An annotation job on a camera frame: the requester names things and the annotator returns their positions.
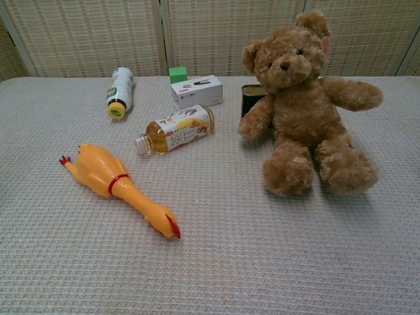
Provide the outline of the dark green tin can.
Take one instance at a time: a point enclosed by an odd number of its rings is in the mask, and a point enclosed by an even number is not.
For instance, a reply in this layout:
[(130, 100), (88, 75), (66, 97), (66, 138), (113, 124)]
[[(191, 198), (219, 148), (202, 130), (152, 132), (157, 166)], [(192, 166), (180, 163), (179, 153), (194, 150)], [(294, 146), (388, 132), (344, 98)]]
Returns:
[(241, 87), (241, 119), (252, 109), (252, 107), (262, 98), (268, 96), (274, 100), (274, 95), (267, 93), (259, 84), (248, 84)]

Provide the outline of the green cube block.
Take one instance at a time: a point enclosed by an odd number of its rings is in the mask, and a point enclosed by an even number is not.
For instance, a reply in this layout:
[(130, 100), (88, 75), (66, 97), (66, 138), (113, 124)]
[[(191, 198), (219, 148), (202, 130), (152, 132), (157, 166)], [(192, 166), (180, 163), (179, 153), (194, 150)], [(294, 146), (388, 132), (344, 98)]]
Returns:
[(178, 83), (188, 79), (187, 69), (184, 66), (169, 68), (170, 83)]

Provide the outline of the tea bottle with amber liquid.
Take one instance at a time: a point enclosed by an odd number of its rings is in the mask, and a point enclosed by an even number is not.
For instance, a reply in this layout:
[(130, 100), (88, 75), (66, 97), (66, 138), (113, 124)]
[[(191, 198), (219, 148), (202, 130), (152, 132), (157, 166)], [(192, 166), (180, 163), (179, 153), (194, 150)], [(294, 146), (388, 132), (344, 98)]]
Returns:
[(165, 154), (213, 133), (214, 129), (213, 111), (195, 105), (150, 122), (145, 132), (135, 138), (135, 146), (142, 156), (152, 152)]

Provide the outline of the woven folding screen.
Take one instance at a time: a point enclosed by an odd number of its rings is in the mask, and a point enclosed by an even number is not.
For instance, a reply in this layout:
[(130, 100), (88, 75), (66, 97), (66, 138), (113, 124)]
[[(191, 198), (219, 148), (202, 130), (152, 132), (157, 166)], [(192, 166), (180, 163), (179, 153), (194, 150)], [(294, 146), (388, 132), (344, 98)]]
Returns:
[(420, 0), (0, 0), (0, 82), (14, 77), (244, 75), (242, 49), (311, 9), (326, 75), (420, 75)]

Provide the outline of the white bottle with yellow cap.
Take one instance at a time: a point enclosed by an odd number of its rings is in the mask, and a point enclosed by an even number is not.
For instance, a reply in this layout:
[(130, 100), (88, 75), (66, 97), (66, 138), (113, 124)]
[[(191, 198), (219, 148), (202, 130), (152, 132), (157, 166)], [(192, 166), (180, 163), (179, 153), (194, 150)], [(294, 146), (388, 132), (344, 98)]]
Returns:
[(106, 94), (108, 115), (115, 120), (125, 117), (133, 103), (133, 75), (129, 68), (118, 67)]

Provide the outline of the white rectangular product box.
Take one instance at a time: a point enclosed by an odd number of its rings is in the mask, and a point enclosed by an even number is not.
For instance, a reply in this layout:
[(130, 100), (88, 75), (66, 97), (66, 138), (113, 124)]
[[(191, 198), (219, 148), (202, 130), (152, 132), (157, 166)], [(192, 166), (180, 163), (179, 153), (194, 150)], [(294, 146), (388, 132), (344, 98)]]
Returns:
[(213, 106), (223, 102), (222, 83), (214, 75), (172, 83), (171, 92), (177, 110), (195, 105)]

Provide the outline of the woven beige tablecloth with fringe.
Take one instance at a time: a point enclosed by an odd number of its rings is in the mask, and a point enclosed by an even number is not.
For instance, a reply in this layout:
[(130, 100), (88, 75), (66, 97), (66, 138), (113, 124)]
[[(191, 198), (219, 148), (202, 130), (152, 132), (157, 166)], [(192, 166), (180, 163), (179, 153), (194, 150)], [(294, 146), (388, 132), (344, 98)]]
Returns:
[[(122, 121), (109, 78), (1, 82), (0, 315), (420, 315), (420, 77), (369, 82), (383, 104), (340, 115), (378, 183), (336, 196), (315, 178), (292, 198), (264, 187), (272, 137), (237, 132), (252, 77), (222, 78), (212, 135), (144, 157), (134, 138), (174, 110), (166, 77), (136, 78)], [(181, 237), (76, 181), (59, 159), (81, 144), (119, 158)]]

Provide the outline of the yellow rubber chicken toy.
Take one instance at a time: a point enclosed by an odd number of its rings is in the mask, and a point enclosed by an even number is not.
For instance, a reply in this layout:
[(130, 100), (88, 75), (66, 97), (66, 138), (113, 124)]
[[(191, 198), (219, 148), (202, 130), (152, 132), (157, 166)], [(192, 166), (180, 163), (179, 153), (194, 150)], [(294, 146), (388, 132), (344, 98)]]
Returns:
[(59, 162), (76, 181), (99, 196), (126, 201), (166, 238), (181, 237), (177, 218), (170, 208), (143, 194), (135, 186), (123, 162), (107, 149), (93, 144), (81, 144), (75, 163), (66, 156), (62, 156)]

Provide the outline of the brown teddy bear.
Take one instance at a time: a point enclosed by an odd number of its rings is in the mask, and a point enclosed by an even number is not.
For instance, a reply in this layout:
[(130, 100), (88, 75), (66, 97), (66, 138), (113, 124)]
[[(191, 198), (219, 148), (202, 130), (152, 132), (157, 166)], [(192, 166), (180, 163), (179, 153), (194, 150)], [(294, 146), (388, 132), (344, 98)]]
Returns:
[(264, 162), (266, 187), (280, 196), (310, 188), (312, 164), (324, 185), (336, 194), (358, 194), (379, 178), (374, 161), (352, 144), (338, 113), (370, 110), (383, 101), (380, 88), (340, 76), (323, 76), (331, 32), (326, 16), (313, 9), (294, 24), (250, 42), (241, 54), (248, 73), (266, 94), (240, 119), (245, 140), (268, 128), (274, 151)]

